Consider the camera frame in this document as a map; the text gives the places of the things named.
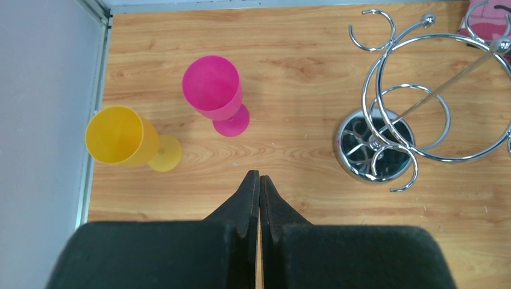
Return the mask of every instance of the wooden floor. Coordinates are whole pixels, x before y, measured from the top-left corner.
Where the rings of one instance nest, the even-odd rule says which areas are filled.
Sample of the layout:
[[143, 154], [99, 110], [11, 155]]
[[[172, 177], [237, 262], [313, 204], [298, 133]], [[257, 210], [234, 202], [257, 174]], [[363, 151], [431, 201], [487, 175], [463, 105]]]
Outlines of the wooden floor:
[[[336, 161], [334, 130], [360, 108], [363, 79], [380, 55], [357, 49], [348, 25], [367, 45], [389, 35], [381, 16], [360, 14], [366, 8], [388, 12], [398, 32], [432, 12], [436, 25], [413, 35], [454, 33], [466, 2], [115, 15], [104, 106], [133, 107], [160, 133], [178, 137], [184, 158], [169, 173], [97, 163], [89, 220], [201, 219], [257, 169], [315, 224], [422, 226], [439, 242], [460, 288], [511, 288], [511, 160], [504, 148], [474, 163], [420, 158], [419, 179], [403, 193], [389, 188], [405, 184], [410, 172], [371, 186]], [[228, 57], [240, 70], [252, 118], [239, 137], [218, 135], [181, 93], [187, 66], [207, 54]], [[392, 54], [384, 86], [437, 87], [480, 54], [452, 40], [414, 43]], [[493, 143], [511, 117], [510, 92], [490, 61], [443, 93], [452, 128], [433, 152], [465, 155]], [[386, 103], [400, 113], [421, 96], [396, 91]], [[439, 136], [444, 115], [433, 101], [407, 121], [423, 146]]]

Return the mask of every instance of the white wall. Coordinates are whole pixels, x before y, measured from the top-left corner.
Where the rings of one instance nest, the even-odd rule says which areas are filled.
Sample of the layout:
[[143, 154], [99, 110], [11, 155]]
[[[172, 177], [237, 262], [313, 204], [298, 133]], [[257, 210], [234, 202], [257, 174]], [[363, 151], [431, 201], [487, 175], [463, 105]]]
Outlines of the white wall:
[[195, 2], [210, 2], [210, 1], [229, 1], [229, 0], [103, 0], [108, 6], [120, 5], [152, 5], [152, 4], [173, 4], [173, 3], [195, 3]]
[[101, 26], [74, 0], [0, 8], [0, 288], [43, 288], [73, 233]]

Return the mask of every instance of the chrome base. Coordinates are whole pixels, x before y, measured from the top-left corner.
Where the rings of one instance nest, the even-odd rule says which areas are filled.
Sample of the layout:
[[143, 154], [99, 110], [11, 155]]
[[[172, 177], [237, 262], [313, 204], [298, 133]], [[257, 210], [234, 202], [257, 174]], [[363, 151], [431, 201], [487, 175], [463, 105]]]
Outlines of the chrome base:
[[[392, 111], [387, 111], [390, 117], [397, 117]], [[372, 122], [377, 129], [385, 126], [379, 111], [374, 110]], [[410, 126], [400, 120], [395, 124], [396, 129], [409, 142], [415, 143]], [[389, 131], [383, 132], [389, 140], [393, 139]], [[375, 162], [376, 172], [371, 169], [371, 161], [381, 144], [372, 136], [362, 110], [350, 114], [339, 126], [334, 142], [334, 151], [341, 166], [353, 177], [369, 182], [387, 182], [400, 177], [411, 164], [410, 157], [400, 151], [385, 150]]]

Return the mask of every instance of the cup base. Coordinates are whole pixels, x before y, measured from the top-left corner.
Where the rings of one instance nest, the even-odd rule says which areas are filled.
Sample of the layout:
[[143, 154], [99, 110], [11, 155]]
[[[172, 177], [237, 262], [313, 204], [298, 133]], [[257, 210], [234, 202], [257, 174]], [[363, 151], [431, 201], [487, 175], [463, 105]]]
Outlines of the cup base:
[[160, 149], [149, 167], [157, 172], [168, 172], [175, 168], [183, 158], [183, 147], [179, 140], [171, 135], [160, 135]]
[[250, 123], [250, 113], [246, 106], [241, 105], [240, 109], [231, 118], [226, 120], [214, 120], [215, 130], [224, 137], [235, 137], [243, 133]]

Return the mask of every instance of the plastic wine glass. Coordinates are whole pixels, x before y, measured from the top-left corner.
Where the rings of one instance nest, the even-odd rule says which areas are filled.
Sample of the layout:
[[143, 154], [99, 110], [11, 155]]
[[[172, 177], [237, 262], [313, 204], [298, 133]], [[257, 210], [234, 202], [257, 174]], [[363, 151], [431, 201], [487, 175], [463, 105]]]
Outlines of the plastic wine glass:
[[223, 136], [235, 137], [250, 123], [243, 105], [240, 75], [228, 59], [208, 55], [195, 60], [183, 76], [186, 101], [208, 119]]
[[158, 135], [151, 122], [124, 106], [105, 108], [92, 117], [85, 141], [90, 155], [106, 164], [147, 163], [157, 172], [167, 172], [183, 157], [177, 138]]

